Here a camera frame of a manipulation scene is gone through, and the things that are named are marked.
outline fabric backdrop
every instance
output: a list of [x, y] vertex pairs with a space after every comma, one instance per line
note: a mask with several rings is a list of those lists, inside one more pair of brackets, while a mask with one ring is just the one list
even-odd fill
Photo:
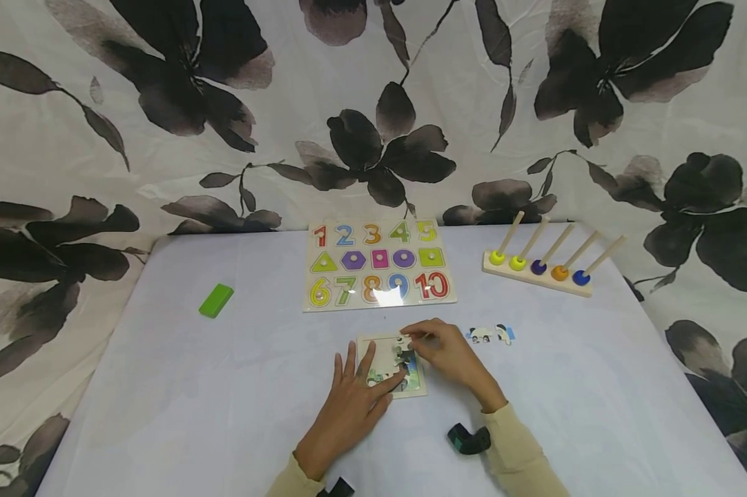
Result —
[[747, 471], [747, 0], [0, 0], [0, 496], [158, 237], [519, 210], [629, 236]]

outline wooden stacking toy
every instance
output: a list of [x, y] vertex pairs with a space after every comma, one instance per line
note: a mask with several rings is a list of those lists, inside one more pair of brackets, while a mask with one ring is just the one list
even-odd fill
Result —
[[589, 238], [583, 242], [583, 245], [578, 247], [572, 257], [569, 257], [567, 262], [564, 262], [560, 266], [555, 266], [548, 273], [547, 263], [550, 258], [556, 253], [559, 247], [563, 244], [567, 236], [572, 233], [574, 225], [571, 224], [564, 229], [560, 237], [550, 247], [550, 250], [542, 256], [540, 260], [534, 260], [531, 262], [530, 267], [527, 269], [527, 255], [531, 251], [532, 247], [539, 240], [542, 231], [547, 226], [547, 216], [542, 216], [541, 223], [536, 227], [534, 234], [522, 251], [514, 257], [506, 256], [506, 246], [509, 245], [515, 231], [518, 229], [520, 221], [523, 219], [525, 213], [519, 211], [518, 215], [514, 217], [514, 221], [506, 233], [503, 239], [503, 243], [498, 247], [497, 251], [485, 251], [484, 258], [482, 261], [482, 270], [485, 273], [497, 274], [498, 276], [510, 277], [521, 282], [539, 284], [554, 290], [561, 290], [562, 292], [573, 293], [581, 297], [592, 297], [592, 272], [603, 263], [611, 253], [614, 253], [620, 245], [625, 241], [624, 236], [620, 236], [617, 240], [611, 244], [593, 263], [589, 265], [585, 270], [578, 270], [572, 273], [570, 277], [570, 268], [572, 265], [583, 255], [583, 252], [600, 237], [599, 231], [595, 231]]

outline triangle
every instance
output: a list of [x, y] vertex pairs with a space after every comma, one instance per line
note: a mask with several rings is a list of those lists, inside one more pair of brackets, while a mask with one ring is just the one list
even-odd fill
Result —
[[328, 273], [337, 270], [338, 265], [332, 260], [332, 257], [330, 257], [327, 252], [321, 252], [319, 258], [316, 259], [316, 262], [313, 263], [313, 266], [310, 268], [311, 273]]

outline beige sleeve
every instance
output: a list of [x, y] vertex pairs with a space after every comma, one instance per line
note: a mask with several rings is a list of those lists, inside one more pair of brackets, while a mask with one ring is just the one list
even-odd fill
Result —
[[489, 466], [509, 497], [568, 497], [534, 435], [520, 422], [511, 404], [484, 414], [492, 446]]
[[291, 454], [288, 465], [276, 477], [266, 497], [316, 497], [326, 484], [323, 479], [312, 481], [307, 478]]

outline green block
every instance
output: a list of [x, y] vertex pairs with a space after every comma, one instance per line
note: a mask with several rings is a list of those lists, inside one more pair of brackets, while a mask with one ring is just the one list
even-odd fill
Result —
[[233, 297], [233, 289], [225, 284], [217, 284], [205, 302], [200, 305], [200, 314], [207, 315], [208, 318], [216, 318], [222, 312], [222, 308], [229, 298]]

